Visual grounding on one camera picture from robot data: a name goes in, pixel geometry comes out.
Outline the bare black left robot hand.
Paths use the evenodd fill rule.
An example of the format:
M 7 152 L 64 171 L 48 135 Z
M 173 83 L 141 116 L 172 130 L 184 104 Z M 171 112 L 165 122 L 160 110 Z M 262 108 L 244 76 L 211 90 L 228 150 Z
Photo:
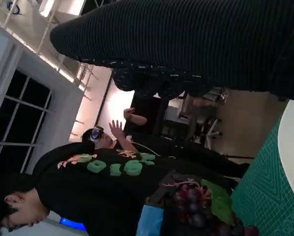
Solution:
M 164 209 L 171 205 L 178 187 L 190 184 L 200 187 L 202 178 L 184 175 L 172 170 L 159 182 L 159 188 L 146 199 L 138 222 L 137 236 L 159 236 L 163 224 Z

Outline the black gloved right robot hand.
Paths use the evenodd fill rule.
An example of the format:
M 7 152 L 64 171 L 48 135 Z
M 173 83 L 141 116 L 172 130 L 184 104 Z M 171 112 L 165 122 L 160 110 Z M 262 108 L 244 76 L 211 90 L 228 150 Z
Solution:
M 142 97 L 227 88 L 294 100 L 294 0 L 121 0 L 56 26 L 50 41 Z

